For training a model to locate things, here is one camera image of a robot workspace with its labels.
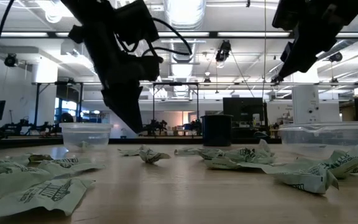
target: table surface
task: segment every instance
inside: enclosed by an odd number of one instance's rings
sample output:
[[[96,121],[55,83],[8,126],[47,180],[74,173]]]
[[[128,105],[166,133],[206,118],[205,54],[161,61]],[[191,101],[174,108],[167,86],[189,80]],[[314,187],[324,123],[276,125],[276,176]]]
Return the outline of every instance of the table surface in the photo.
[[[108,165],[81,175],[96,183],[72,216],[38,208],[2,217],[0,223],[358,223],[358,174],[340,180],[340,190],[330,187],[325,195],[315,195],[259,170],[211,170],[199,156],[173,155],[174,149],[189,146],[150,145],[172,156],[155,165],[121,157],[116,150],[139,145],[110,145],[106,151],[86,153],[67,152],[63,146],[0,150],[0,158],[32,152],[90,157]],[[281,145],[270,146],[278,162],[298,156]]]

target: security camera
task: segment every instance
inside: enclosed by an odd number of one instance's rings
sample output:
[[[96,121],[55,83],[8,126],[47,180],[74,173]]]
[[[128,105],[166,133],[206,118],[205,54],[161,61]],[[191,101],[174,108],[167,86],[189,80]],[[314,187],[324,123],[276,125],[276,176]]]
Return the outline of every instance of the security camera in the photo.
[[[4,64],[11,68],[17,67],[19,65],[19,61],[16,58],[16,54],[8,54],[5,58]]]
[[[331,56],[329,56],[328,60],[330,62],[340,62],[343,59],[343,56],[340,52],[333,54]]]

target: robotic arm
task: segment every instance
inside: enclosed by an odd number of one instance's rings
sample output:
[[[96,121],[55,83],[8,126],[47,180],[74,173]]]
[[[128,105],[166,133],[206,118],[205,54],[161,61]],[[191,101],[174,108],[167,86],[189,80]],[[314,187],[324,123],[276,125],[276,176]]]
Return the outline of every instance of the robotic arm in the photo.
[[[281,82],[294,72],[307,72],[317,61],[316,55],[329,51],[337,34],[358,15],[356,0],[280,0],[273,26],[293,30],[281,56],[282,69],[272,82]]]
[[[73,26],[69,38],[77,44],[85,43],[103,86],[104,103],[134,132],[141,132],[138,100],[143,87],[139,81],[156,81],[160,75],[159,63],[163,62],[151,44],[159,38],[154,24],[156,19],[142,0],[119,9],[111,7],[108,0],[62,0],[62,3],[82,24],[81,27]],[[128,54],[143,39],[153,56]],[[123,42],[134,44],[134,49],[128,50]]]

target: white pillar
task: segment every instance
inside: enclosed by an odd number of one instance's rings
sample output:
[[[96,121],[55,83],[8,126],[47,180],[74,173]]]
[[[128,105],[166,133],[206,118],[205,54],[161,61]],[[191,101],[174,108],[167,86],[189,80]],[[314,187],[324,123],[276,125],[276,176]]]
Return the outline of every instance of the white pillar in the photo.
[[[318,83],[317,67],[313,65],[306,73],[294,73],[293,81],[300,83]],[[292,103],[295,124],[320,122],[317,85],[294,86],[292,88]]]
[[[57,81],[57,66],[58,65],[55,62],[47,58],[42,58],[38,64],[33,65],[33,82],[51,83]],[[46,87],[46,85],[41,85],[40,90],[43,90],[44,87]],[[56,88],[57,87],[55,85],[49,85],[39,95],[37,119],[38,126],[42,125],[46,121],[53,124],[55,119]]]

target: crumpled paper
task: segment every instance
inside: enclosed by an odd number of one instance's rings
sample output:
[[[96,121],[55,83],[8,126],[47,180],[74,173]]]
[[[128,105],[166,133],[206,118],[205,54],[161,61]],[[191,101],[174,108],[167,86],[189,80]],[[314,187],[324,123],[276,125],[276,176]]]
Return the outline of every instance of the crumpled paper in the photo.
[[[38,163],[44,160],[52,160],[50,155],[48,154],[33,154],[33,153],[26,153],[21,156],[6,156],[6,160],[17,162],[23,166],[27,166],[29,163]]]
[[[79,151],[85,151],[94,148],[94,146],[87,141],[79,142],[78,144],[75,144],[75,146]]]
[[[69,216],[93,182],[93,180],[57,179],[15,192],[0,199],[0,217],[37,207],[44,207],[50,211],[59,209]]]
[[[121,153],[123,156],[138,156],[140,149],[137,150],[123,150],[123,149],[117,149],[119,153]]]
[[[176,156],[190,156],[190,155],[199,155],[204,149],[195,149],[192,147],[186,147],[183,149],[175,149],[173,152]]]
[[[259,141],[257,148],[233,149],[225,152],[224,157],[234,162],[251,162],[256,164],[271,164],[274,162],[274,153],[270,151],[267,142],[263,139]]]
[[[260,140],[258,147],[232,149],[230,151],[223,151],[221,149],[205,149],[199,150],[198,154],[203,159],[214,159],[226,157],[234,162],[251,162],[257,164],[271,164],[274,162],[274,153],[270,151],[267,142]]]
[[[106,168],[106,166],[104,164],[92,163],[88,158],[66,158],[42,161],[38,165],[38,168],[50,172],[53,177],[58,177],[66,174],[75,174],[89,169],[103,169]]]
[[[168,154],[162,153],[162,152],[154,152],[153,150],[151,150],[150,148],[148,148],[145,145],[142,145],[140,147],[139,156],[144,162],[149,163],[149,164],[153,164],[154,162],[157,162],[160,159],[170,159],[171,158]]]
[[[309,169],[300,169],[303,166],[275,167],[268,164],[234,162],[228,158],[205,160],[205,164],[214,169],[259,168],[284,184],[311,193],[325,194],[330,185],[333,185],[338,189],[338,183],[335,176],[321,166],[314,166]]]
[[[0,198],[52,178],[53,175],[46,170],[26,167],[11,161],[0,161]]]
[[[344,179],[349,174],[358,173],[358,145],[348,152],[335,150],[329,159],[312,160],[299,158],[298,163],[308,164],[309,166],[320,165],[331,171],[338,179]]]
[[[336,151],[323,161],[301,158],[287,164],[255,164],[221,157],[205,160],[205,164],[215,169],[259,168],[297,189],[325,194],[330,185],[338,189],[337,178],[358,172],[358,145],[349,152]]]
[[[213,159],[218,157],[224,157],[224,151],[221,149],[205,149],[198,153],[203,159]]]

